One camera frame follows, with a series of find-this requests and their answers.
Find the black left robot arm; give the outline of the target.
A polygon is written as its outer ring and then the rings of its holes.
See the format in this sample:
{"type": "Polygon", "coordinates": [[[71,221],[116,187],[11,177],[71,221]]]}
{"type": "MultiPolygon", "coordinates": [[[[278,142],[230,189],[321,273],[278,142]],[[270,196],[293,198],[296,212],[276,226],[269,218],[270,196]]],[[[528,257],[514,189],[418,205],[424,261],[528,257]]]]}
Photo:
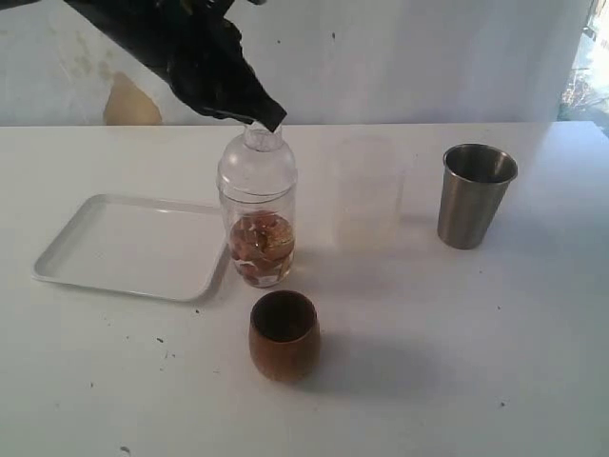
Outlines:
{"type": "Polygon", "coordinates": [[[231,1],[69,1],[197,113],[275,131],[285,109],[244,57],[231,1]]]}

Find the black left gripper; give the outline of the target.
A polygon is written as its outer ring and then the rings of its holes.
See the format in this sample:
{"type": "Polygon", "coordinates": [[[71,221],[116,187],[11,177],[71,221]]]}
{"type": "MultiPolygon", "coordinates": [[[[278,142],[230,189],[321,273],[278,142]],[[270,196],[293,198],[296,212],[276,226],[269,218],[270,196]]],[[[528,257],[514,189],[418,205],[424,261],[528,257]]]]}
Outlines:
{"type": "Polygon", "coordinates": [[[258,80],[226,19],[231,1],[153,1],[157,32],[168,46],[167,83],[193,111],[209,117],[258,122],[275,132],[285,109],[258,80]]]}

